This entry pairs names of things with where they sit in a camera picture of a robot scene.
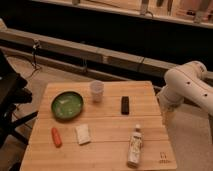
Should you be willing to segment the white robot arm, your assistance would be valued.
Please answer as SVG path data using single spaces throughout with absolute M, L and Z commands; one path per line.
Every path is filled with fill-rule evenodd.
M 169 69 L 164 75 L 166 85 L 157 94 L 160 106 L 169 110 L 187 98 L 213 117 L 213 86 L 204 82 L 206 74 L 207 68 L 200 61 Z

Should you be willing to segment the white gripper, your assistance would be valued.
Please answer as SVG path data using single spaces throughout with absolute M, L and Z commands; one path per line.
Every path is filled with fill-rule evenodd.
M 163 116 L 166 116 L 174 110 L 174 99 L 171 96 L 158 94 L 157 100 Z

